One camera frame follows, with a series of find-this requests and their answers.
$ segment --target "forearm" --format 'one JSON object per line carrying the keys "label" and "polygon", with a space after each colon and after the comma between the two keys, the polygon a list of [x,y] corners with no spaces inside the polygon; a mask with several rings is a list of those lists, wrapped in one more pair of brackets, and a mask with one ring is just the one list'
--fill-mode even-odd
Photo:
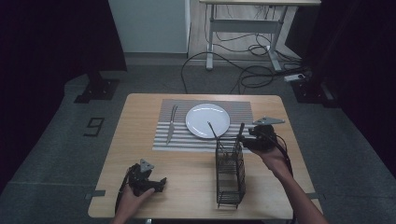
{"label": "forearm", "polygon": [[124,224],[128,220],[125,216],[116,215],[110,222],[110,224]]}
{"label": "forearm", "polygon": [[280,175],[278,179],[300,224],[328,223],[290,174]]}

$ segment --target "metal utensil holder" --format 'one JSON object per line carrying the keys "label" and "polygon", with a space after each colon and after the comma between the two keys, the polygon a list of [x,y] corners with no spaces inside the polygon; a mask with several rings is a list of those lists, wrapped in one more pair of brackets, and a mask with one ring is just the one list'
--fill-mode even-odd
{"label": "metal utensil holder", "polygon": [[246,193],[245,165],[238,138],[217,138],[216,144],[217,203],[235,206]]}

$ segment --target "gray placemat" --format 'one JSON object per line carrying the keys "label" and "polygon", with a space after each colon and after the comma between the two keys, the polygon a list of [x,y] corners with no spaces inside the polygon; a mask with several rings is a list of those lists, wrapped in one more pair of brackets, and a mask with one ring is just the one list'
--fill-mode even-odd
{"label": "gray placemat", "polygon": [[[153,150],[215,152],[216,140],[205,139],[191,133],[186,126],[186,115],[196,105],[213,104],[222,107],[230,116],[230,128],[222,136],[236,137],[242,122],[245,123],[244,136],[248,136],[248,128],[253,115],[250,102],[239,101],[203,101],[203,100],[172,100],[164,99],[154,137]],[[174,118],[175,130],[171,142],[166,145],[172,107],[177,105]]]}

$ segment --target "table leg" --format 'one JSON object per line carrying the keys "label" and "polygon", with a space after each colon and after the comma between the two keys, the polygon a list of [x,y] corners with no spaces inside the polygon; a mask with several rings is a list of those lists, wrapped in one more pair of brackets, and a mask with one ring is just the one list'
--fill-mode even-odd
{"label": "table leg", "polygon": [[277,55],[275,53],[275,50],[276,50],[276,43],[277,43],[277,40],[279,39],[280,31],[282,30],[283,22],[285,20],[287,11],[288,11],[288,7],[283,6],[282,13],[280,14],[280,18],[277,21],[274,38],[271,41],[271,45],[267,46],[268,55],[270,56],[271,63],[276,71],[282,70],[282,68],[279,65],[279,61],[277,60]]}
{"label": "table leg", "polygon": [[211,5],[210,9],[210,23],[209,23],[209,43],[207,44],[207,54],[206,54],[206,70],[213,69],[213,28],[212,22],[215,20],[215,5]]}

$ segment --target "white desk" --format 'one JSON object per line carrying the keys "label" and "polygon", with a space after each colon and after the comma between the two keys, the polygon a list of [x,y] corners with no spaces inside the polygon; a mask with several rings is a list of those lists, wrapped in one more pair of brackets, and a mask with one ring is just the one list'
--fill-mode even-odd
{"label": "white desk", "polygon": [[[206,69],[213,69],[213,33],[257,33],[274,34],[271,45],[267,46],[268,55],[276,71],[282,70],[277,55],[275,54],[276,43],[282,29],[288,6],[318,6],[320,0],[200,0],[200,3],[211,5],[209,43],[207,46]],[[249,20],[217,20],[214,16],[215,5],[267,5],[283,6],[280,18],[277,21],[249,21]]]}

